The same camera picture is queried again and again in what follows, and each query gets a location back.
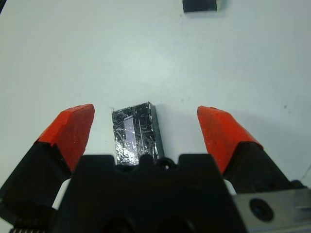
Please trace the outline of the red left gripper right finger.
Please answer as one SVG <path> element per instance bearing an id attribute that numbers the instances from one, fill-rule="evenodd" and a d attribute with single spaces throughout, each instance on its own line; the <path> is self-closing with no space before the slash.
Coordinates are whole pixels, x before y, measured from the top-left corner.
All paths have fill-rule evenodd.
<path id="1" fill-rule="evenodd" d="M 299 180 L 290 181 L 264 147 L 230 113 L 199 106 L 197 117 L 208 153 L 236 193 L 305 188 Z"/>

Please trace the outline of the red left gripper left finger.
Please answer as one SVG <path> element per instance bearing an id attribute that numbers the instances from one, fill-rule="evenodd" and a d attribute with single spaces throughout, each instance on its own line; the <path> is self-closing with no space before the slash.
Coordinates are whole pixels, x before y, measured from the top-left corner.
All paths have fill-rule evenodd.
<path id="1" fill-rule="evenodd" d="M 37 219 L 49 212 L 62 183 L 85 152 L 93 104 L 62 111 L 24 155 L 0 189 L 0 217 Z"/>

